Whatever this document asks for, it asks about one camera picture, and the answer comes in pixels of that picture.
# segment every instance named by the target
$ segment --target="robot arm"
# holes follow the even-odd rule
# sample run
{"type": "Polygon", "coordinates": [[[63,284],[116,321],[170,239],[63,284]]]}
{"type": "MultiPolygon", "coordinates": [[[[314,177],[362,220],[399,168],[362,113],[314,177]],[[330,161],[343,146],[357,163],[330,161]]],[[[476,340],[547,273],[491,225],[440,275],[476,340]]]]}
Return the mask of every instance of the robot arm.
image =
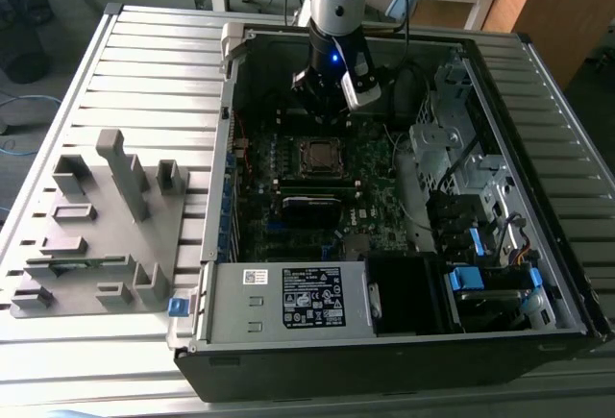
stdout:
{"type": "Polygon", "coordinates": [[[306,109],[323,121],[381,96],[361,23],[365,0],[311,0],[309,64],[293,80],[306,109]]]}
{"type": "MultiPolygon", "coordinates": [[[[323,122],[363,108],[381,96],[361,28],[366,0],[310,0],[309,61],[293,78],[293,91],[323,122]]],[[[387,15],[402,18],[417,0],[370,0],[387,15]]]]}

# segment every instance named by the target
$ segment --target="blue drive latch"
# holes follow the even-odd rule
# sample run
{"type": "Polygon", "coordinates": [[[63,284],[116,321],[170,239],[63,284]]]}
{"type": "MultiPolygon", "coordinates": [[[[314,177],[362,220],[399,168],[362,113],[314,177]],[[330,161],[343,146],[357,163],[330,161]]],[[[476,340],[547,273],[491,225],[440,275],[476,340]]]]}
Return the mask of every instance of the blue drive latch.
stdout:
{"type": "Polygon", "coordinates": [[[456,267],[449,273],[449,280],[453,291],[484,290],[482,276],[477,266],[456,267]]]}
{"type": "Polygon", "coordinates": [[[470,228],[470,235],[472,236],[472,240],[474,240],[474,248],[477,250],[477,256],[484,257],[484,247],[480,240],[479,230],[477,228],[470,228]]]}

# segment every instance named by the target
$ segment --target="motherboard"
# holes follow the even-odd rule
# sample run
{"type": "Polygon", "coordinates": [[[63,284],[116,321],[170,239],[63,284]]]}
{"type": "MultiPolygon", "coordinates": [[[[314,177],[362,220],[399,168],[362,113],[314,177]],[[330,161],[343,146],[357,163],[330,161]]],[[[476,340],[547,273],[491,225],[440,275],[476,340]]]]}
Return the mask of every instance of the motherboard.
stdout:
{"type": "Polygon", "coordinates": [[[402,134],[367,115],[327,126],[300,111],[235,117],[240,261],[356,260],[408,249],[393,166],[393,148],[407,144],[402,134]]]}

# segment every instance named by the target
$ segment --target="barcode sticker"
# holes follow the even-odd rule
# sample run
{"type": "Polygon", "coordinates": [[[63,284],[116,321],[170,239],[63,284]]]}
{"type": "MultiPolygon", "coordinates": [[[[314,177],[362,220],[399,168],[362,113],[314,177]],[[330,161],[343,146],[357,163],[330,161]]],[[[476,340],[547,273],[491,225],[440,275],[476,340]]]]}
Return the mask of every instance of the barcode sticker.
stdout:
{"type": "Polygon", "coordinates": [[[267,285],[269,280],[267,269],[244,269],[244,285],[267,285]]]}

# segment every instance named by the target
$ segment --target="blue tab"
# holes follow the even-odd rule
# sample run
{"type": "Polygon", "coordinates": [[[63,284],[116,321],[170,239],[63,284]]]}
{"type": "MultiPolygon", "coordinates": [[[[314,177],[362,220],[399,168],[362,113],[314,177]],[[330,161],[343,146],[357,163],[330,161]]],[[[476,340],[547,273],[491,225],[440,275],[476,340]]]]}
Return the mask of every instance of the blue tab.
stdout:
{"type": "Polygon", "coordinates": [[[470,235],[472,236],[472,240],[474,240],[477,255],[484,257],[484,248],[482,247],[482,242],[480,241],[479,230],[477,228],[470,228],[470,235]]]}
{"type": "Polygon", "coordinates": [[[459,281],[459,275],[456,270],[449,273],[449,280],[451,281],[453,291],[458,291],[461,289],[461,282],[459,281]]]}
{"type": "Polygon", "coordinates": [[[169,317],[187,317],[190,315],[190,302],[184,298],[169,299],[169,317]]]}
{"type": "Polygon", "coordinates": [[[540,275],[540,271],[538,269],[532,267],[529,270],[529,276],[531,277],[531,281],[534,284],[534,288],[542,286],[542,276],[540,275]]]}
{"type": "Polygon", "coordinates": [[[456,267],[449,273],[449,280],[453,291],[458,290],[484,290],[482,275],[476,266],[456,267]]]}

